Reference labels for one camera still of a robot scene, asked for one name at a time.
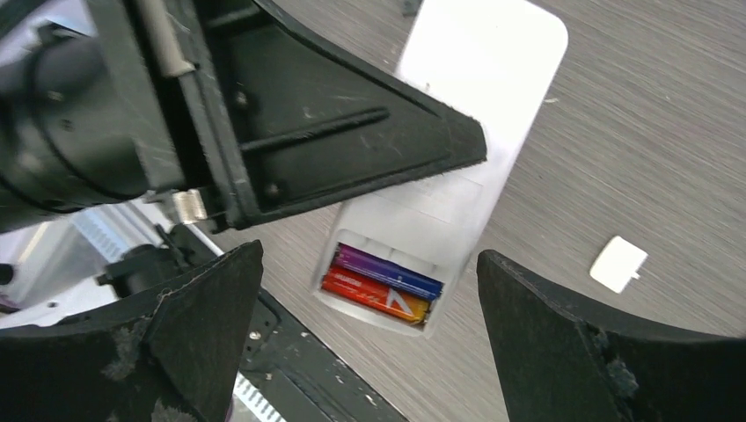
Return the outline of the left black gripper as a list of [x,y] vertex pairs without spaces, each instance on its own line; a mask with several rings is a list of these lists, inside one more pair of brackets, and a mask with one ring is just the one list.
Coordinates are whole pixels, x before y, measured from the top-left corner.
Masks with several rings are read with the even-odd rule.
[[257,1],[178,1],[196,69],[154,84],[127,6],[93,7],[101,37],[46,40],[1,69],[1,230],[8,232],[148,191],[206,189],[218,230],[263,221],[236,127],[248,90],[218,82],[210,24],[263,19]]

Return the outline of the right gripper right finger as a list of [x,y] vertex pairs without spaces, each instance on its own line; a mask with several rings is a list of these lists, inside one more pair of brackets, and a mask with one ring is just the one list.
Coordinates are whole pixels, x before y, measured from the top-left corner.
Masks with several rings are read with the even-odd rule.
[[626,313],[497,251],[477,275],[510,420],[744,420],[743,338]]

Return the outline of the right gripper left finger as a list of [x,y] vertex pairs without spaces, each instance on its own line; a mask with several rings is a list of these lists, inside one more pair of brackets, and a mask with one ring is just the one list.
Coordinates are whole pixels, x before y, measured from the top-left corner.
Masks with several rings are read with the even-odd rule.
[[2,330],[2,420],[225,420],[262,257],[253,241],[57,324]]

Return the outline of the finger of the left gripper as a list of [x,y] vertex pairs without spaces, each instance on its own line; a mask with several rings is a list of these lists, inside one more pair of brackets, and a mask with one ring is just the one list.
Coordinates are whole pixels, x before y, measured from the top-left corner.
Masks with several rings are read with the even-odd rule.
[[406,146],[433,102],[324,39],[272,1],[197,1],[203,103],[233,229],[415,179]]

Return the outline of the white battery cover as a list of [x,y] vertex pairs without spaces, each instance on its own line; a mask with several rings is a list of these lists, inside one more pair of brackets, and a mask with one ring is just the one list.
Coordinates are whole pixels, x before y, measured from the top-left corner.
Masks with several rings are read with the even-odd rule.
[[589,276],[610,291],[621,294],[648,258],[648,253],[621,236],[614,236],[589,268]]

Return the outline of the purple battery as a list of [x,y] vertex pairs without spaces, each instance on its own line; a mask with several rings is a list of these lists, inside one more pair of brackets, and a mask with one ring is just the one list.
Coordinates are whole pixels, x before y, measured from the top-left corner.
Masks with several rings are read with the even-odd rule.
[[442,295],[440,281],[345,244],[337,244],[333,263],[429,302]]

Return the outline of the orange battery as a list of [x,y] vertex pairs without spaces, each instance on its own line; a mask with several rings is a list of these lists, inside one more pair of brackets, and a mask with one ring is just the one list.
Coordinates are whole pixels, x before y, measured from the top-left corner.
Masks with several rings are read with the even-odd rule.
[[425,299],[337,266],[329,269],[321,288],[409,324],[423,323],[430,310]]

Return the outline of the white remote control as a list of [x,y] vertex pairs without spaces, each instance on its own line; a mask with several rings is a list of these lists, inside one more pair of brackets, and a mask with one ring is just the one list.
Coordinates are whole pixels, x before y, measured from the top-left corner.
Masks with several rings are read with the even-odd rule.
[[[433,102],[439,120],[414,121],[406,146],[428,159],[412,182],[345,201],[311,282],[324,305],[403,335],[442,321],[567,51],[563,21],[530,1],[425,1],[396,75]],[[352,300],[340,283],[366,252],[403,269],[382,295],[412,307],[414,277],[435,281],[418,323]],[[333,273],[336,282],[325,286]]]

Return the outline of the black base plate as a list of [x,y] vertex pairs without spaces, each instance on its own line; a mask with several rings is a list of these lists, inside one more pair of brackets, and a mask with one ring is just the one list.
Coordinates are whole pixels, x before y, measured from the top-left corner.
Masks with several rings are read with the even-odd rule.
[[405,416],[261,289],[230,420],[403,421]]

